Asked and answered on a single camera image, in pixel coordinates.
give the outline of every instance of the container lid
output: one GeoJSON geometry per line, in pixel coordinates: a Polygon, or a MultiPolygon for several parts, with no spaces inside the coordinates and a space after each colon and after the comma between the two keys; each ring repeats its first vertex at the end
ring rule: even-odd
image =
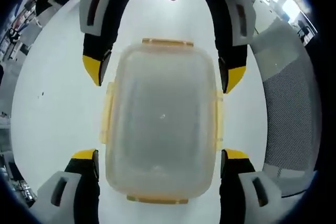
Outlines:
{"type": "Polygon", "coordinates": [[[108,182],[139,198],[197,197],[210,186],[215,162],[212,60],[190,42],[144,42],[128,47],[118,65],[108,120],[108,182]]]}

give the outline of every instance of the gray mesh chair back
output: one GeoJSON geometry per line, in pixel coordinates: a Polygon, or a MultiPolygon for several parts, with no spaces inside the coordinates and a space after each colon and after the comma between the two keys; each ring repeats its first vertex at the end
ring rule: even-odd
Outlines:
{"type": "Polygon", "coordinates": [[[313,67],[297,34],[279,19],[251,47],[267,106],[263,171],[283,196],[297,194],[312,180],[320,145],[321,106],[313,67]]]}

